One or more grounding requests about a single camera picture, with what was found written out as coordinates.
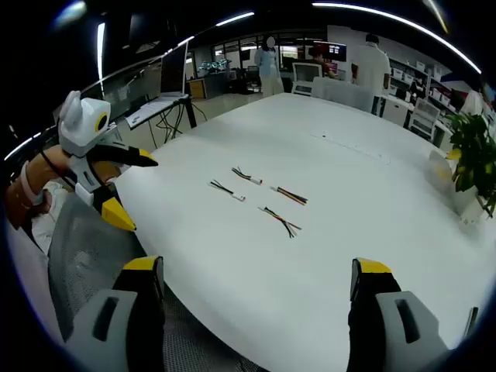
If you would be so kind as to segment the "person's left hand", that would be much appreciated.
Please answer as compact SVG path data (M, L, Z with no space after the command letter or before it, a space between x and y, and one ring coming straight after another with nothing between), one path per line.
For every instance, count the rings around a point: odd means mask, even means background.
M40 151L26 165L26 177L34 194L48 181L68 175L70 157L60 145Z

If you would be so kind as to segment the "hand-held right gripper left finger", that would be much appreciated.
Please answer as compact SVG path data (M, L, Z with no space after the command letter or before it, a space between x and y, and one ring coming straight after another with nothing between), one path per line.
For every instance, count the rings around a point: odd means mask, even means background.
M83 371L163 371L164 260L128 262L77 312L67 351Z

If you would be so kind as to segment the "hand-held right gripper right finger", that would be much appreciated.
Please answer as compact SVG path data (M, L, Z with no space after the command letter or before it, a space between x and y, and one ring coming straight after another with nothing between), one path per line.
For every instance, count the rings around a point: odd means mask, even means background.
M352 261L348 326L348 371L435 371L450 352L435 315L379 261Z

